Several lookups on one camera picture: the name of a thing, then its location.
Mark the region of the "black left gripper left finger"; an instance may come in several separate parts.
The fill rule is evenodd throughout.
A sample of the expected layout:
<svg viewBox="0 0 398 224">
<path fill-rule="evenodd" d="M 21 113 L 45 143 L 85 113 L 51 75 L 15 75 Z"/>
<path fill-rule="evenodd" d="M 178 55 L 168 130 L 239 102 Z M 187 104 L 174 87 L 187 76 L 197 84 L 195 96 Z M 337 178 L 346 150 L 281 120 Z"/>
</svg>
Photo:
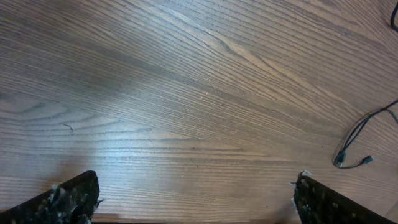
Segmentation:
<svg viewBox="0 0 398 224">
<path fill-rule="evenodd" d="M 87 224 L 100 201 L 96 172 L 88 170 L 1 213 L 1 223 Z"/>
</svg>

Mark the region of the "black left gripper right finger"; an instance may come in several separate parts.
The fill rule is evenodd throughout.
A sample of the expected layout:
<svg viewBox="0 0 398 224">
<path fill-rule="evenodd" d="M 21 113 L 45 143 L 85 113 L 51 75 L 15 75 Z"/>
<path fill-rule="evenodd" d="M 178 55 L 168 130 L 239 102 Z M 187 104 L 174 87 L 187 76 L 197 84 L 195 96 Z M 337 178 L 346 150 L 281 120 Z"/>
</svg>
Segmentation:
<svg viewBox="0 0 398 224">
<path fill-rule="evenodd" d="M 351 199 L 299 173 L 292 201 L 302 224 L 394 224 Z"/>
</svg>

